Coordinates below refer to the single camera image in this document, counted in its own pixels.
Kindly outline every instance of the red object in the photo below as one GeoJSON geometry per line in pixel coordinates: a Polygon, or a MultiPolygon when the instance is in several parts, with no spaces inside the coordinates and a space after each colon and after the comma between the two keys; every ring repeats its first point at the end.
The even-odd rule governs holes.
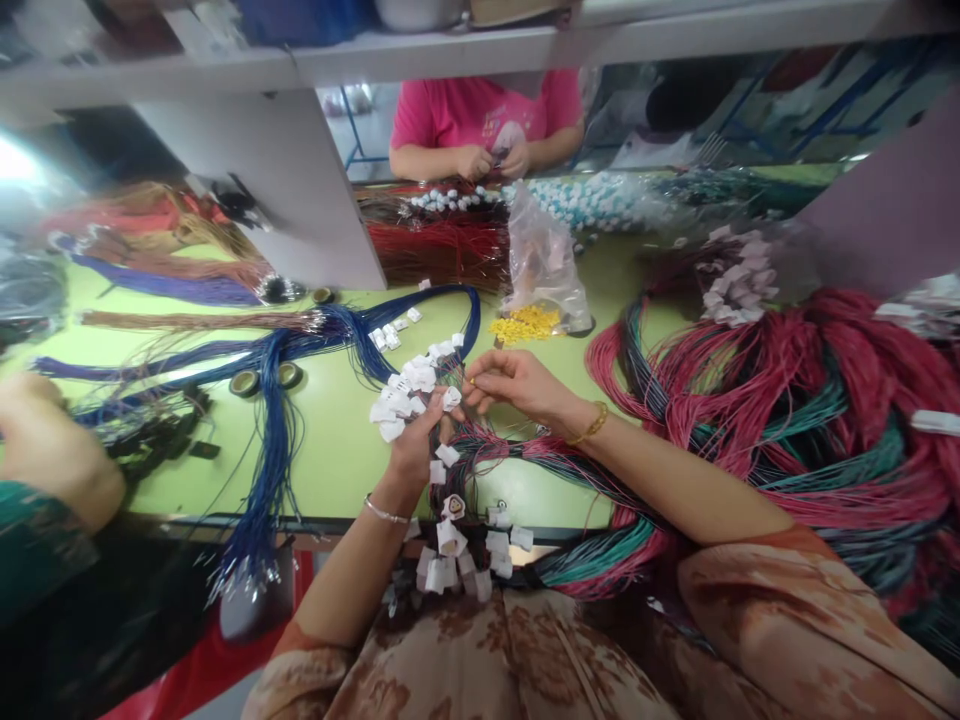
{"type": "MultiPolygon", "coordinates": [[[[294,609],[313,580],[313,554],[294,552],[294,609]]],[[[131,695],[101,720],[180,720],[266,665],[286,623],[247,645],[233,645],[220,632],[220,613],[211,618],[203,639],[149,687],[131,695]]]]}

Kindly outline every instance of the patterned clothing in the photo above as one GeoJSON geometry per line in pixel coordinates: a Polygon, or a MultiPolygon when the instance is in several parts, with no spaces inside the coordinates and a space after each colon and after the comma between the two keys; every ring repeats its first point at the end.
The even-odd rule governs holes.
{"type": "Polygon", "coordinates": [[[552,591],[434,597],[411,628],[381,614],[359,654],[291,622],[244,718],[960,716],[960,681],[806,528],[702,550],[679,583],[716,654],[638,609],[635,663],[552,591]]]}
{"type": "Polygon", "coordinates": [[[70,508],[36,488],[0,480],[0,628],[96,561],[93,541],[70,508]]]}

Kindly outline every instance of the woman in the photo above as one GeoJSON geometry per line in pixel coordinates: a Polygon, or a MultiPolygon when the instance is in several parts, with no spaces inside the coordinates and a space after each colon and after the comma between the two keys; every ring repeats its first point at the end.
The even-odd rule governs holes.
{"type": "Polygon", "coordinates": [[[583,140],[576,70],[408,80],[390,138],[399,178],[517,179],[569,160],[583,140]]]}
{"type": "Polygon", "coordinates": [[[370,629],[405,530],[380,513],[416,508],[430,430],[443,415],[434,397],[394,445],[370,497],[380,513],[364,509],[334,550],[244,717],[960,715],[957,679],[813,532],[747,484],[576,397],[528,352],[492,350],[466,378],[468,406],[511,403],[699,546],[679,565],[679,587],[712,652],[641,606],[645,626],[618,637],[641,641],[638,666],[582,621],[573,600],[547,590],[495,591],[485,605],[428,596],[436,606],[425,602],[411,629],[385,614],[370,629]]]}
{"type": "Polygon", "coordinates": [[[0,628],[97,560],[92,535],[120,509],[120,468],[29,373],[0,383],[0,628]]]}

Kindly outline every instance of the shelf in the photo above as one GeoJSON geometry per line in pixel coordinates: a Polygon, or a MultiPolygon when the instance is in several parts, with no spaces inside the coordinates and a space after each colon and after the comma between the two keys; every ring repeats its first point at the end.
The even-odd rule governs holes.
{"type": "Polygon", "coordinates": [[[108,66],[33,64],[0,74],[0,115],[217,93],[482,75],[552,67],[752,53],[955,29],[936,2],[770,0],[622,25],[389,35],[329,48],[257,48],[221,60],[187,56],[108,66]]]}

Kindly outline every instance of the table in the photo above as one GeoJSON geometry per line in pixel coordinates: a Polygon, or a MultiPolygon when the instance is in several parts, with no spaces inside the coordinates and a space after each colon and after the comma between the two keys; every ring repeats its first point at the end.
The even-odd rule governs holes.
{"type": "MultiPolygon", "coordinates": [[[[643,237],[605,236],[578,258],[580,276],[587,288],[597,330],[612,323],[622,308],[636,297],[642,268],[634,258],[649,241],[643,237]]],[[[192,247],[183,254],[216,257],[218,251],[211,247],[192,247]]],[[[84,309],[136,313],[247,312],[204,308],[124,288],[114,288],[99,297],[110,287],[107,280],[92,270],[72,264],[68,275],[67,327],[41,343],[15,348],[13,355],[0,368],[0,375],[23,369],[37,355],[49,355],[77,364],[123,364],[133,358],[144,343],[160,335],[156,331],[80,326],[73,316],[84,309]]],[[[372,306],[412,290],[345,292],[342,300],[357,306],[372,306]]],[[[495,341],[488,328],[498,315],[499,301],[489,295],[481,298],[481,331],[468,362],[492,347],[495,341]]],[[[301,306],[306,307],[308,303],[301,303],[301,306]]],[[[286,307],[292,310],[295,306],[286,307]]],[[[413,355],[425,352],[429,344],[459,331],[467,317],[469,300],[459,294],[443,296],[423,303],[419,309],[423,320],[404,330],[401,333],[403,345],[388,354],[396,367],[413,355]]],[[[655,306],[649,314],[645,336],[656,341],[683,324],[676,308],[655,306]]],[[[213,339],[251,339],[261,334],[255,330],[216,331],[192,336],[180,349],[213,339]]],[[[583,354],[592,337],[593,334],[581,339],[554,337],[516,347],[527,347],[535,352],[578,394],[599,400],[603,394],[590,380],[583,365],[583,354]]],[[[306,379],[292,391],[292,397],[304,415],[306,440],[293,463],[294,490],[304,517],[323,531],[342,532],[356,517],[362,498],[373,489],[389,457],[389,446],[368,421],[376,395],[355,378],[347,351],[304,358],[298,362],[306,379]]],[[[92,387],[79,381],[57,382],[71,400],[83,397],[92,387]]],[[[220,445],[219,456],[209,461],[184,455],[176,461],[165,462],[140,484],[130,506],[132,512],[152,516],[155,520],[180,518],[192,523],[210,514],[231,515],[242,510],[259,450],[259,439],[254,437],[251,441],[256,400],[231,395],[225,382],[206,389],[214,401],[211,422],[201,425],[194,437],[220,445]],[[248,442],[250,448],[240,461],[248,442]]],[[[525,418],[512,408],[502,408],[494,413],[493,420],[498,431],[508,433],[515,432],[525,418]]],[[[562,539],[584,527],[605,527],[611,510],[606,498],[598,499],[593,491],[571,485],[522,460],[506,460],[482,477],[479,498],[481,507],[496,504],[499,500],[506,502],[516,523],[538,529],[538,539],[562,539]]],[[[426,518],[429,513],[424,499],[418,514],[426,518]]]]}

